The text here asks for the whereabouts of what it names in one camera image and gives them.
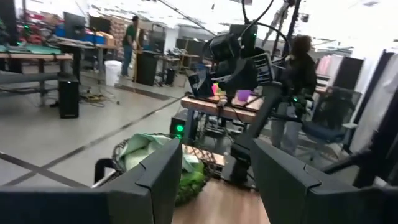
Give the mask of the wooden background table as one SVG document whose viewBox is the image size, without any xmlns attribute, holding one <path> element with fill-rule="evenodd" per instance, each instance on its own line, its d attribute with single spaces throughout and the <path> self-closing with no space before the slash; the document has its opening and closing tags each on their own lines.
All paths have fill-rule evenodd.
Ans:
<svg viewBox="0 0 398 224">
<path fill-rule="evenodd" d="M 250 141 L 252 138 L 257 138 L 267 124 L 271 109 L 262 102 L 262 98 L 252 97 L 252 101 L 247 103 L 248 107 L 242 107 L 237 105 L 238 101 L 234 98 L 233 103 L 235 105 L 226 105 L 224 107 L 217 106 L 217 97 L 211 98 L 195 98 L 193 96 L 184 96 L 181 99 L 181 105 L 183 108 L 188 110 L 186 127 L 190 129 L 192 124 L 193 115 L 196 111 L 208 114 L 210 116 L 217 116 L 226 119 L 240 120 L 242 123 L 251 124 L 250 128 L 247 129 L 246 134 L 242 134 L 236 138 L 232 143 L 231 147 L 243 148 L 243 144 L 246 141 Z M 182 142 L 187 139 L 189 132 L 184 135 Z"/>
</svg>

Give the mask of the cardboard box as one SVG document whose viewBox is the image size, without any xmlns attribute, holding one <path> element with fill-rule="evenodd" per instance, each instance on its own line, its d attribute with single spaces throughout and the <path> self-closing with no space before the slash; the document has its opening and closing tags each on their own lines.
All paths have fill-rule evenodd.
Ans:
<svg viewBox="0 0 398 224">
<path fill-rule="evenodd" d="M 111 46 L 111 47 L 116 46 L 115 39 L 111 34 L 99 31 L 99 32 L 96 32 L 96 35 L 104 38 L 104 45 Z"/>
</svg>

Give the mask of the white trash bin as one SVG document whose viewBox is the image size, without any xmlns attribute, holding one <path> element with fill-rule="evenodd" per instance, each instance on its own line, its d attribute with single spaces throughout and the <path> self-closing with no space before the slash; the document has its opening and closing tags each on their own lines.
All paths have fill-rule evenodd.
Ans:
<svg viewBox="0 0 398 224">
<path fill-rule="evenodd" d="M 114 86 L 119 81 L 119 75 L 122 69 L 122 63 L 117 60 L 107 60 L 105 66 L 105 84 Z"/>
</svg>

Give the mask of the person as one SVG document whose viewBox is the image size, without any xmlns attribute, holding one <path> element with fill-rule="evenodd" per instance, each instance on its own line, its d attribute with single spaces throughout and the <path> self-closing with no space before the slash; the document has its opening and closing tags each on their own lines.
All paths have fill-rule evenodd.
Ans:
<svg viewBox="0 0 398 224">
<path fill-rule="evenodd" d="M 280 75 L 280 81 L 287 85 L 290 95 L 313 95 L 317 85 L 315 62 L 309 55 L 312 38 L 298 35 L 292 40 L 287 68 Z M 290 155 L 295 154 L 299 143 L 302 124 L 294 121 L 273 120 L 271 122 L 271 143 Z"/>
<path fill-rule="evenodd" d="M 129 64 L 131 63 L 132 52 L 134 50 L 134 43 L 136 39 L 136 32 L 139 23 L 139 16 L 133 16 L 132 23 L 126 28 L 125 35 L 122 41 L 124 49 L 124 61 L 122 64 L 121 75 L 128 76 Z"/>
</svg>

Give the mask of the black panel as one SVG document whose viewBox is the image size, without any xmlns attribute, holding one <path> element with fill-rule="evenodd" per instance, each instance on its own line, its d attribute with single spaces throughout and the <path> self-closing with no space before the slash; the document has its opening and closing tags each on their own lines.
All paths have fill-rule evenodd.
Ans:
<svg viewBox="0 0 398 224">
<path fill-rule="evenodd" d="M 344 57 L 335 76 L 333 86 L 354 90 L 363 66 L 363 59 Z"/>
</svg>

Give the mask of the dark blue office chair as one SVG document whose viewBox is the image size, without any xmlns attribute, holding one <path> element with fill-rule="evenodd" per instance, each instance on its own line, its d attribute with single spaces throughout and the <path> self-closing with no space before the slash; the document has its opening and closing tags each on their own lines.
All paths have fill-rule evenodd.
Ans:
<svg viewBox="0 0 398 224">
<path fill-rule="evenodd" d="M 360 92 L 336 86 L 329 86 L 320 95 L 312 119 L 302 123 L 302 131 L 316 143 L 309 154 L 310 162 L 321 156 L 319 150 L 323 146 L 351 141 L 358 127 L 351 119 L 360 99 Z"/>
</svg>

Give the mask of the blue storage bin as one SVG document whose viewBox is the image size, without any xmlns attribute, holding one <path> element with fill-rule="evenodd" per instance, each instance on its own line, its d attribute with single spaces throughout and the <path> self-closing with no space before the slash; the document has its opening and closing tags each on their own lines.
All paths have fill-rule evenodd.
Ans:
<svg viewBox="0 0 398 224">
<path fill-rule="evenodd" d="M 64 28 L 55 28 L 55 35 L 59 38 L 70 39 L 70 40 L 78 40 L 82 42 L 91 42 L 93 44 L 105 44 L 106 39 L 100 35 L 81 33 L 81 34 L 67 34 Z"/>
</svg>

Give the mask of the black computer with green light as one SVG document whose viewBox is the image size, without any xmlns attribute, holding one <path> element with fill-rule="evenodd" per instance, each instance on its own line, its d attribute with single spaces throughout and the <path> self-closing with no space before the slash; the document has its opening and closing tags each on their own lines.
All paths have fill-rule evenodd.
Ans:
<svg viewBox="0 0 398 224">
<path fill-rule="evenodd" d="M 197 129 L 198 129 L 198 120 L 195 115 L 193 115 L 192 124 L 190 129 L 187 129 L 186 122 L 187 122 L 187 115 L 188 110 L 183 109 L 176 113 L 170 120 L 170 127 L 169 127 L 169 135 L 172 138 L 179 138 L 182 140 L 184 135 L 189 132 L 188 137 L 184 140 L 185 143 L 188 145 L 193 144 L 194 140 L 196 139 Z"/>
</svg>

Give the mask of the wooden workbench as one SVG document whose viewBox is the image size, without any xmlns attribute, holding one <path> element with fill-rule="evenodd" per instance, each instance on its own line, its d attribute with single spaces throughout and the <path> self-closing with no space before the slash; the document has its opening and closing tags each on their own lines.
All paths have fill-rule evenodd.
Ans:
<svg viewBox="0 0 398 224">
<path fill-rule="evenodd" d="M 39 94 L 40 106 L 46 103 L 47 95 L 56 88 L 47 88 L 46 81 L 56 80 L 60 74 L 72 74 L 73 55 L 63 53 L 57 48 L 44 47 L 35 44 L 22 44 L 19 46 L 0 45 L 0 59 L 6 63 L 11 60 L 36 60 L 38 72 L 10 72 L 0 69 L 0 98 L 14 95 Z M 46 72 L 45 62 L 59 64 L 58 72 Z"/>
</svg>

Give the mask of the black monitor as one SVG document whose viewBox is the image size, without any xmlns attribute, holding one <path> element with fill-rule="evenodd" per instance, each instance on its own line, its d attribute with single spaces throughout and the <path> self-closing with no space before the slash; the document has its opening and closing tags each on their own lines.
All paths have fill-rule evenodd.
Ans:
<svg viewBox="0 0 398 224">
<path fill-rule="evenodd" d="M 65 37 L 81 40 L 85 36 L 85 18 L 69 12 L 63 13 Z"/>
<path fill-rule="evenodd" d="M 110 34 L 111 21 L 109 19 L 105 19 L 102 17 L 90 16 L 89 17 L 89 25 L 91 28 L 94 28 L 96 31 Z"/>
</svg>

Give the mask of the purple cup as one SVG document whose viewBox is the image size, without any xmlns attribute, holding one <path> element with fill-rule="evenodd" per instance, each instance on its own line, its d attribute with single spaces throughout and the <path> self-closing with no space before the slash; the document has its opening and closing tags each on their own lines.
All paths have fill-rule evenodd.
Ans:
<svg viewBox="0 0 398 224">
<path fill-rule="evenodd" d="M 238 90 L 236 92 L 236 97 L 239 101 L 247 102 L 248 98 L 251 96 L 251 90 Z"/>
</svg>

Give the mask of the pale green microfiber towel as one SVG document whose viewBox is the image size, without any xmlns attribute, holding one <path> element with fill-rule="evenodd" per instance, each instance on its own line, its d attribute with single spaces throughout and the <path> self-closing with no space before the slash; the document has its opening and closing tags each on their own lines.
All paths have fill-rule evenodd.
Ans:
<svg viewBox="0 0 398 224">
<path fill-rule="evenodd" d="M 164 134 L 137 133 L 126 140 L 126 145 L 114 151 L 114 159 L 122 171 L 132 169 L 140 161 L 163 147 L 172 140 Z M 193 172 L 193 164 L 199 163 L 196 156 L 188 154 L 184 149 L 182 169 Z"/>
</svg>

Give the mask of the black cabinet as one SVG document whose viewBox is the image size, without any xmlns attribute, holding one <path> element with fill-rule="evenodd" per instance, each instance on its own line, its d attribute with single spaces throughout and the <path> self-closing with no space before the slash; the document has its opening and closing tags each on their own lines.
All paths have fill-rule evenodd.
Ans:
<svg viewBox="0 0 398 224">
<path fill-rule="evenodd" d="M 137 55 L 136 82 L 153 86 L 155 82 L 158 55 L 151 51 L 142 51 Z"/>
</svg>

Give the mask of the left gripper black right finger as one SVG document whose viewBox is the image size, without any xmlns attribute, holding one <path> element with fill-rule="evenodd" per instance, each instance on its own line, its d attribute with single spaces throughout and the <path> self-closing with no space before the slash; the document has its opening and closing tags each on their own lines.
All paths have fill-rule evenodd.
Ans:
<svg viewBox="0 0 398 224">
<path fill-rule="evenodd" d="M 260 139 L 250 158 L 271 224 L 398 224 L 398 187 L 342 183 Z"/>
</svg>

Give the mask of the black computer tower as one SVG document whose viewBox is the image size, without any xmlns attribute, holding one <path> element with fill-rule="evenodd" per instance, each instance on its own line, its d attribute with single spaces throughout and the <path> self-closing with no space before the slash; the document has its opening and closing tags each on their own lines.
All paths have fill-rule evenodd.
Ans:
<svg viewBox="0 0 398 224">
<path fill-rule="evenodd" d="M 61 119 L 79 117 L 79 81 L 73 75 L 58 73 L 58 110 Z"/>
</svg>

